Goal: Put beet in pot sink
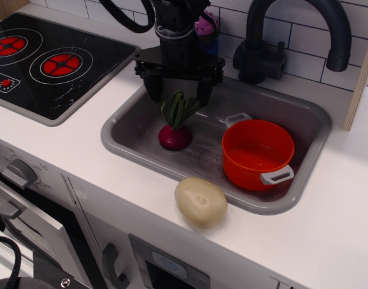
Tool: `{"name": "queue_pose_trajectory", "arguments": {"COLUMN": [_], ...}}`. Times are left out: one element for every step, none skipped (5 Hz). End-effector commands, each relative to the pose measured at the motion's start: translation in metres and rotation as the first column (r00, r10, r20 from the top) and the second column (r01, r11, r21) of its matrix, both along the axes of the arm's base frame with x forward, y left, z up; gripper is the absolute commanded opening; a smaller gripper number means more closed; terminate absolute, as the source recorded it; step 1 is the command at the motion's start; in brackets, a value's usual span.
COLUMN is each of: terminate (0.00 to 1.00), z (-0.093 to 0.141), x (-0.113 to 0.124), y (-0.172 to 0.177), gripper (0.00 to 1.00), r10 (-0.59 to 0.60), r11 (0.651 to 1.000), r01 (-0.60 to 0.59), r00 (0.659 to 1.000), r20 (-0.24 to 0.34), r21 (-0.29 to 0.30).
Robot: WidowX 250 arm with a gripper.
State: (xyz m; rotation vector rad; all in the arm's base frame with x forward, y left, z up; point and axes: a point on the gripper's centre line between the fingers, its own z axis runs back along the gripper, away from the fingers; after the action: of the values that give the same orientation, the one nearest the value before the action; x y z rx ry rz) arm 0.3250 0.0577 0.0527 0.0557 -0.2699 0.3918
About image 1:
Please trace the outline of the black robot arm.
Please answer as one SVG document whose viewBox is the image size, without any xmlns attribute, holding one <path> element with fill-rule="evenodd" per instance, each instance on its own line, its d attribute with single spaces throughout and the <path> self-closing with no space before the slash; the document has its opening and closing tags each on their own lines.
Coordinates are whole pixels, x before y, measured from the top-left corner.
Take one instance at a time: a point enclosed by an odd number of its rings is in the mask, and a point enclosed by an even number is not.
<svg viewBox="0 0 368 289">
<path fill-rule="evenodd" d="M 154 30 L 160 45 L 132 54 L 135 73 L 144 82 L 150 97 L 159 102 L 165 78 L 197 81 L 197 99 L 208 104 L 213 86 L 222 82 L 225 60 L 199 46 L 195 22 L 207 17 L 209 1 L 154 1 Z"/>
</svg>

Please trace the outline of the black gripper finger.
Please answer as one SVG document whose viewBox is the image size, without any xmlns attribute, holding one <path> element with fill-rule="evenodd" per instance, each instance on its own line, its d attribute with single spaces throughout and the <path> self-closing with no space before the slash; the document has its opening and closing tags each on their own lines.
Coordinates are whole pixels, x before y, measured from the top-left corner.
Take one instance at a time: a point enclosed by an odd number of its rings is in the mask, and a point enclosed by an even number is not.
<svg viewBox="0 0 368 289">
<path fill-rule="evenodd" d="M 144 73 L 143 82 L 151 99 L 160 102 L 163 95 L 163 76 L 162 74 Z"/>
<path fill-rule="evenodd" d="M 203 78 L 198 81 L 197 99 L 200 107 L 204 107 L 208 104 L 212 89 L 216 84 L 217 81 L 213 78 Z"/>
</svg>

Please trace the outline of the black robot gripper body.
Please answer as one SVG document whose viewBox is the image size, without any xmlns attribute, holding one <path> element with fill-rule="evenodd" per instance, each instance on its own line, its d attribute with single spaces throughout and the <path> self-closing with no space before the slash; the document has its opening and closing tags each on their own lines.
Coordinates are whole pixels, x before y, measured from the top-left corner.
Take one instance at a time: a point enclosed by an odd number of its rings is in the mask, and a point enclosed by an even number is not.
<svg viewBox="0 0 368 289">
<path fill-rule="evenodd" d="M 132 54 L 135 72 L 147 85 L 161 85 L 165 78 L 193 80 L 211 85 L 223 80 L 225 60 L 202 50 L 193 28 L 177 32 L 156 28 L 160 44 Z"/>
</svg>

